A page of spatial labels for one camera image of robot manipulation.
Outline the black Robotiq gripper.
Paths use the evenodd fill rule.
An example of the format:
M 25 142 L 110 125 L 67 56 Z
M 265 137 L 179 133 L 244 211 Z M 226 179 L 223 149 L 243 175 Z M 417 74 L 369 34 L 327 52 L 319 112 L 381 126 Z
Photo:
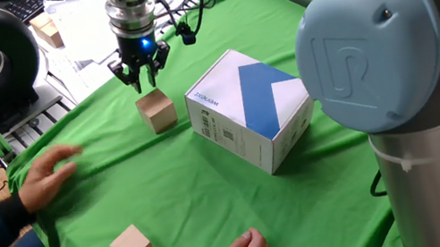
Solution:
M 137 38 L 118 37 L 117 42 L 121 58 L 107 66 L 114 76 L 141 94 L 140 67 L 147 64 L 149 84 L 156 87 L 157 74 L 165 67 L 171 49 L 168 43 L 156 41 L 154 32 Z

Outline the person's left hand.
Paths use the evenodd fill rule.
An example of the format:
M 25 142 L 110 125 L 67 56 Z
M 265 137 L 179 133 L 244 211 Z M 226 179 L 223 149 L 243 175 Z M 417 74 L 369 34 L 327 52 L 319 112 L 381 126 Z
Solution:
M 74 162 L 67 162 L 56 170 L 55 167 L 61 161 L 80 154 L 82 150 L 78 145 L 60 144 L 49 148 L 35 159 L 18 192 L 25 210 L 35 214 L 48 205 L 77 169 Z

